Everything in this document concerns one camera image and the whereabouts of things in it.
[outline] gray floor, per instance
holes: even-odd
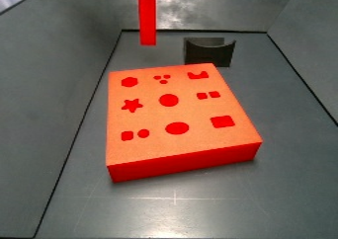
[[[269,34],[338,122],[338,0],[290,0]]]
[[[109,71],[184,64],[184,37],[238,41],[220,68],[265,143],[254,162],[113,184],[105,167],[107,73],[39,237],[338,237],[338,129],[264,34],[125,33]]]

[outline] star-shaped hole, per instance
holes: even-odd
[[[143,107],[143,105],[141,104],[139,99],[135,99],[134,101],[126,100],[122,110],[130,110],[130,112],[134,113],[137,111],[137,109],[139,109],[142,107]]]

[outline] red block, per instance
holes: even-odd
[[[213,64],[110,73],[114,182],[253,160],[261,136]]]
[[[142,45],[157,44],[157,0],[139,0]]]

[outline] red rod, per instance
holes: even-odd
[[[139,0],[141,42],[157,45],[157,0]]]

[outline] hole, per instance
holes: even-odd
[[[139,135],[141,138],[147,138],[150,136],[150,131],[147,129],[142,129],[138,132],[138,135]]]
[[[185,122],[174,122],[167,125],[166,131],[170,134],[185,134],[189,131],[189,124]]]
[[[222,128],[222,127],[236,125],[236,123],[233,121],[233,118],[230,116],[214,117],[214,118],[212,118],[212,123],[213,123],[216,128]]]
[[[220,97],[221,97],[221,94],[220,94],[220,92],[217,92],[217,91],[210,92],[209,94],[210,94],[210,97],[212,97],[212,98],[220,98]]]
[[[133,140],[134,139],[134,132],[133,131],[125,131],[122,132],[122,140]]]
[[[205,99],[208,99],[206,93],[197,93],[197,98],[198,98],[198,100],[205,100]]]
[[[139,99],[135,99],[134,101],[126,100],[122,110],[130,110],[130,112],[134,113],[137,111],[137,109],[139,109],[142,107],[143,107],[143,105],[139,103]]]
[[[161,103],[166,107],[174,107],[178,104],[178,96],[174,94],[162,95]]]
[[[139,84],[139,80],[137,77],[127,77],[122,80],[122,86],[134,87]]]
[[[209,74],[206,71],[202,71],[200,74],[194,74],[193,72],[188,72],[189,79],[202,79],[209,78]]]

